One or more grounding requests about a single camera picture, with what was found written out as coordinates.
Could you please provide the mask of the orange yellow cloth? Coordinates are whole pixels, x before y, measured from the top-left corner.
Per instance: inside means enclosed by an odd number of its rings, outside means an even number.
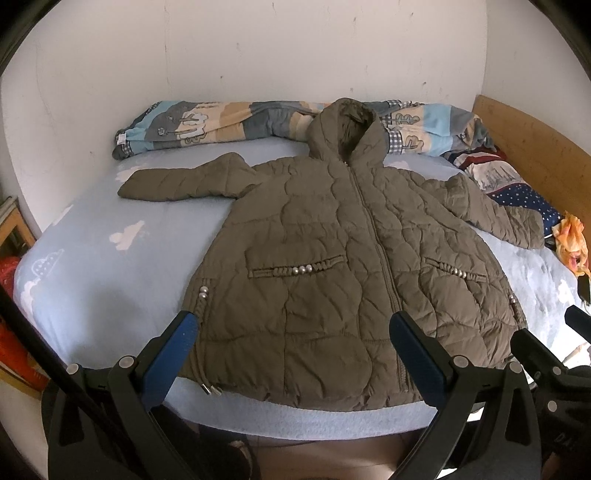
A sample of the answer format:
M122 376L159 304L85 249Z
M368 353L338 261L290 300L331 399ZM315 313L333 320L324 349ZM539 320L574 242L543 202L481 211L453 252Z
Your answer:
M589 250L584 229L583 222L569 212L552 227L557 257L576 277L590 276Z

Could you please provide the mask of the wooden headboard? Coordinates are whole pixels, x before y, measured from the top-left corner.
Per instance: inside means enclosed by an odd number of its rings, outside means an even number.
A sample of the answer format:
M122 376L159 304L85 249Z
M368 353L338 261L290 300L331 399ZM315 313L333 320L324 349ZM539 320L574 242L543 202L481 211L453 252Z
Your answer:
M589 231L590 155L542 121L487 96L476 97L473 112L526 182Z

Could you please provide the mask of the patchwork cartoon quilt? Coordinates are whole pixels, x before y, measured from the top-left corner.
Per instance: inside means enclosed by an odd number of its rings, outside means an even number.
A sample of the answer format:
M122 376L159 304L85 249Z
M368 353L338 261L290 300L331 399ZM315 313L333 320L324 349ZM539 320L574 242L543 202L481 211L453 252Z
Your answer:
M390 154L440 156L494 147L477 114L449 104L385 100L366 106L386 130ZM325 107L304 101L156 102L116 132L112 157L122 161L154 150L267 137L304 142L305 130Z

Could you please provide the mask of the light blue cloud bedsheet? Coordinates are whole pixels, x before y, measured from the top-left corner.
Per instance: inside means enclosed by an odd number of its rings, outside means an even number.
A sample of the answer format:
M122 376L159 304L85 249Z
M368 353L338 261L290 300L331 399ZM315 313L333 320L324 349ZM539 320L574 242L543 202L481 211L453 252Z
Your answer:
M228 217L231 200L152 202L125 199L118 192L139 170L192 169L228 153L256 166L308 154L308 142L252 140L140 154L123 161L45 230L17 270L15 300L61 361L110 368L121 357L137 354L185 311L186 287ZM413 155L390 154L388 143L384 163L427 179L468 176L440 157L426 157L424 168L416 169ZM575 275L545 246L545 237L540 249L517 247L491 234L484 241L525 315L526 326L519 330L529 330L568 368L568 356L589 344L565 323L572 305L588 313ZM349 440L428 425L436 410L417 390L418 401L381 409L304 409L235 392L209 394L179 370L164 403L184 420L230 432Z

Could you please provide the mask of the olive hooded puffer jacket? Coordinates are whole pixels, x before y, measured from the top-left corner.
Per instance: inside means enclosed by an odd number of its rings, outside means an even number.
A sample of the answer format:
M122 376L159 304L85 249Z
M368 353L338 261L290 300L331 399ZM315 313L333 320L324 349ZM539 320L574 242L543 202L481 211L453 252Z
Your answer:
M125 199L231 200L185 290L199 332L180 376L209 394L328 411L420 396L390 340L409 313L451 355L501 368L520 303L485 234L544 245L541 215L502 206L464 174L388 167L377 112L343 98L311 122L308 154L256 166L235 153L146 169Z

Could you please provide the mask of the wooden shelf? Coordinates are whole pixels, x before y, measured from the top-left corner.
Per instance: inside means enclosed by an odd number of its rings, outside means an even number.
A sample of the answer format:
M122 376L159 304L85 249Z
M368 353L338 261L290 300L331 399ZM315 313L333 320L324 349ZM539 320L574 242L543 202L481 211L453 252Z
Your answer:
M11 243L17 252L25 252L33 247L36 239L24 220L18 200L8 196L1 204L1 246Z

